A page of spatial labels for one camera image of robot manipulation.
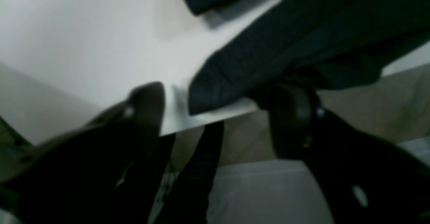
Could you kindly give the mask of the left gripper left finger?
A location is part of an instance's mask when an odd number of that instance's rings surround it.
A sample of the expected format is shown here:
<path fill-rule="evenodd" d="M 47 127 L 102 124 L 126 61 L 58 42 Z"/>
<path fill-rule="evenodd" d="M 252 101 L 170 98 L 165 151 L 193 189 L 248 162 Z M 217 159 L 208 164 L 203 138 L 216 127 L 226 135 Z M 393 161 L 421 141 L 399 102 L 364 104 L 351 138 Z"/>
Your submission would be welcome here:
<path fill-rule="evenodd" d="M 102 223 L 117 182 L 155 154 L 165 89 L 153 82 L 85 126 L 26 151 L 1 168 L 1 209 L 25 224 Z"/>

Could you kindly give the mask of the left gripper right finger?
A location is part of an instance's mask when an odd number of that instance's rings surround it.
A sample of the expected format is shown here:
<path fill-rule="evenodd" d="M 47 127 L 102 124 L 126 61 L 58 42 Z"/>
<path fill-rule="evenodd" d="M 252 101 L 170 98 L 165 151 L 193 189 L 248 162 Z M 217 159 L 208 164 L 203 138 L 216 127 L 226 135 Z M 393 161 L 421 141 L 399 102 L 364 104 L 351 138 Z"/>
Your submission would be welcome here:
<path fill-rule="evenodd" d="M 315 91 L 267 92 L 276 156 L 312 172 L 337 224 L 428 224 L 429 166 L 325 109 Z"/>

